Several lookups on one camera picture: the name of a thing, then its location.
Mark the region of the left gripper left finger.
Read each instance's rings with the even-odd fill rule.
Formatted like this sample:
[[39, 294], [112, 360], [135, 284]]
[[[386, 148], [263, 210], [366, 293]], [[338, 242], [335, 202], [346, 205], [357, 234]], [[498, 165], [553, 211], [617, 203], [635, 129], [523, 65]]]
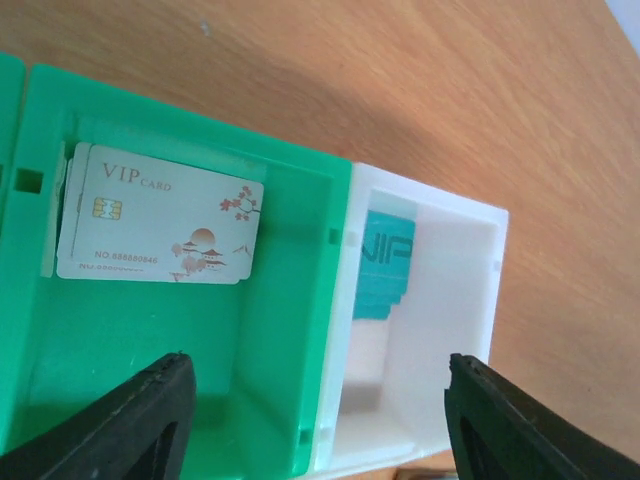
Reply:
[[196, 406], [190, 356], [170, 353], [1, 456], [3, 479], [177, 479]]

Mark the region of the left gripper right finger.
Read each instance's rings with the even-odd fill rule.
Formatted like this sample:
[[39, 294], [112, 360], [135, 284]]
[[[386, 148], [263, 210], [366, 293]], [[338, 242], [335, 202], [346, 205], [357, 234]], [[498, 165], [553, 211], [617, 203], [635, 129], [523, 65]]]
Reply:
[[450, 356], [444, 393], [460, 479], [637, 479], [639, 463], [598, 441], [471, 355]]

